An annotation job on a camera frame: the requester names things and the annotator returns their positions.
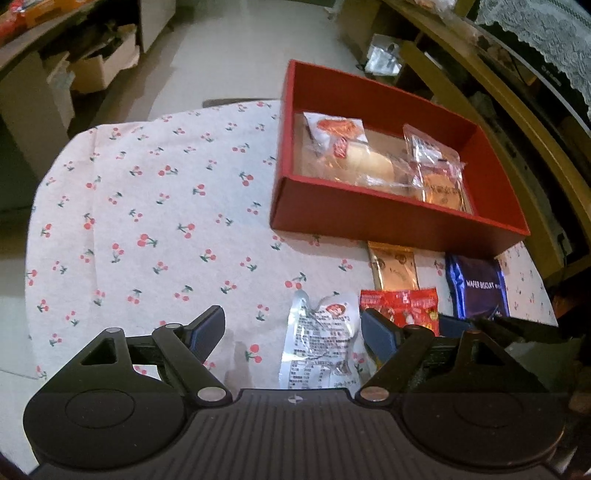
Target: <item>blue wafer biscuit package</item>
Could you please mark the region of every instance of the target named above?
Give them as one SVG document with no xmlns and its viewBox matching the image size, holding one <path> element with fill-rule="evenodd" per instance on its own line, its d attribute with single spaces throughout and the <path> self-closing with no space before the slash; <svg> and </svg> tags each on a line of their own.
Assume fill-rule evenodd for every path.
<svg viewBox="0 0 591 480">
<path fill-rule="evenodd" d="M 446 277 L 457 318 L 509 316 L 505 278 L 497 260 L 446 254 Z"/>
</svg>

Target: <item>orange cookie package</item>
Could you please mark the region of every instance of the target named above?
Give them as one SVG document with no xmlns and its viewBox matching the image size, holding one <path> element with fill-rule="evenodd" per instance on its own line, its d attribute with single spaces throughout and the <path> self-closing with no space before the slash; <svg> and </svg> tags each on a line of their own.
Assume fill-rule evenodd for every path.
<svg viewBox="0 0 591 480">
<path fill-rule="evenodd" d="M 437 290 L 362 290 L 359 305 L 362 309 L 376 309 L 396 326 L 422 325 L 439 336 Z"/>
</svg>

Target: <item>floor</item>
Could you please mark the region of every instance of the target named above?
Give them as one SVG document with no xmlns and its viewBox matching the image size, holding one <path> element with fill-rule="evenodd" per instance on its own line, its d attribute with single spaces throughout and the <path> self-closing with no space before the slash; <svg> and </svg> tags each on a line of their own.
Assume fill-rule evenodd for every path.
<svg viewBox="0 0 591 480">
<path fill-rule="evenodd" d="M 290 59 L 357 73 L 324 8 L 287 0 L 199 0 L 122 72 L 96 123 L 145 121 L 218 98 L 279 98 Z M 36 466 L 22 412 L 39 388 L 25 321 L 26 222 L 0 223 L 0 451 Z"/>
</svg>

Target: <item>lace trim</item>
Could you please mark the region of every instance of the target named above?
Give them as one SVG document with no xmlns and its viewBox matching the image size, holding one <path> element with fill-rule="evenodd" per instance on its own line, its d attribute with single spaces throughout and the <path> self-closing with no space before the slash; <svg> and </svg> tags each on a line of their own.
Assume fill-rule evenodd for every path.
<svg viewBox="0 0 591 480">
<path fill-rule="evenodd" d="M 569 0 L 480 0 L 476 23 L 494 22 L 539 51 L 583 95 L 591 120 L 591 18 Z"/>
</svg>

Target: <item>open red cardboard box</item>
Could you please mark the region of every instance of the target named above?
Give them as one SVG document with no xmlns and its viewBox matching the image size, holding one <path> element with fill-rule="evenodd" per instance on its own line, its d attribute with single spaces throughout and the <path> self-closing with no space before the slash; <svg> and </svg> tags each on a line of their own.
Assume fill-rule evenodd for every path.
<svg viewBox="0 0 591 480">
<path fill-rule="evenodd" d="M 480 258 L 530 234 L 486 135 L 467 119 L 397 88 L 295 60 L 282 100 L 272 228 Z M 466 163 L 464 186 L 473 214 L 307 176 L 306 157 L 314 152 L 306 146 L 302 112 L 360 118 L 371 146 L 402 144 L 402 127 L 410 124 L 454 148 Z"/>
</svg>

